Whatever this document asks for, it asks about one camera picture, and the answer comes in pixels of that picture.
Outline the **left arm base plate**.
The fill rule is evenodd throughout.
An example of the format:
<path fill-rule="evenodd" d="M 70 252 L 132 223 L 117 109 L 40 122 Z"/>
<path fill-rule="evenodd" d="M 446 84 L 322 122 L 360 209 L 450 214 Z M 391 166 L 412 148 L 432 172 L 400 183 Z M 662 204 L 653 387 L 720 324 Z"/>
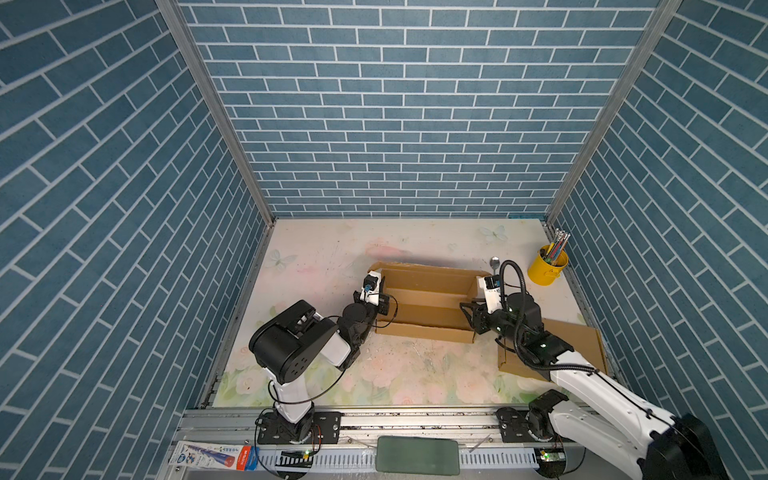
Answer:
<path fill-rule="evenodd" d="M 342 414 L 338 411 L 311 409 L 297 423 L 291 423 L 278 411 L 264 410 L 255 422 L 255 442 L 259 445 L 337 444 Z"/>

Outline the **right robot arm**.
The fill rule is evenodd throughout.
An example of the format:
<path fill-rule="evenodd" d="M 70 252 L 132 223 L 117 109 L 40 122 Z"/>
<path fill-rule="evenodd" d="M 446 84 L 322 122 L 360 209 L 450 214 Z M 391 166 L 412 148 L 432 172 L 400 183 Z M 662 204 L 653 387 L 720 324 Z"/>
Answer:
<path fill-rule="evenodd" d="M 728 473 L 708 427 L 691 414 L 675 415 L 634 394 L 548 331 L 518 292 L 506 299 L 462 302 L 476 333 L 497 343 L 556 384 L 529 404 L 527 424 L 541 441 L 573 440 L 632 479 L 725 479 Z"/>

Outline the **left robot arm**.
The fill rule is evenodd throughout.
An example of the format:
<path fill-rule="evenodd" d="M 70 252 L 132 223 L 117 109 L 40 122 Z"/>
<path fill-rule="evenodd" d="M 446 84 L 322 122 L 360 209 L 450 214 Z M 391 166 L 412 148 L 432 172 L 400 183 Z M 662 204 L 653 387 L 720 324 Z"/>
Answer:
<path fill-rule="evenodd" d="M 273 400 L 273 410 L 257 421 L 259 443 L 301 444 L 332 429 L 340 415 L 316 411 L 304 373 L 319 356 L 345 373 L 377 327 L 377 317 L 389 313 L 389 304 L 386 295 L 377 295 L 374 300 L 353 301 L 339 316 L 323 317 L 299 300 L 258 328 L 248 349 L 268 374 Z"/>

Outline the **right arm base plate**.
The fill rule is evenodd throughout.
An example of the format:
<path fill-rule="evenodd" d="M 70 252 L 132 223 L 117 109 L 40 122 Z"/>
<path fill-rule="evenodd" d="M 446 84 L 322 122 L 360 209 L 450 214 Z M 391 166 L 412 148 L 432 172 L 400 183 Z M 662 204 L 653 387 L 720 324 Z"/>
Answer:
<path fill-rule="evenodd" d="M 499 431 L 504 443 L 559 443 L 570 442 L 559 435 L 550 419 L 551 411 L 535 408 L 533 411 L 501 407 L 495 411 Z"/>

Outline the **brown cardboard box sheet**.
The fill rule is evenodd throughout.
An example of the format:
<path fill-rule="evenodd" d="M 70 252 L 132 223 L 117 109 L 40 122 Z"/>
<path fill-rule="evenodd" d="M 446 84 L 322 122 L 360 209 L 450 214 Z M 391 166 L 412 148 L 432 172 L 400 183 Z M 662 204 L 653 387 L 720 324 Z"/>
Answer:
<path fill-rule="evenodd" d="M 548 332 L 570 344 L 591 365 L 603 373 L 610 373 L 601 334 L 598 330 L 587 325 L 547 318 L 544 318 L 542 322 Z M 501 347 L 497 349 L 497 365 L 498 370 L 503 373 L 533 380 L 544 380 L 541 374 L 526 367 L 516 354 L 503 350 Z"/>

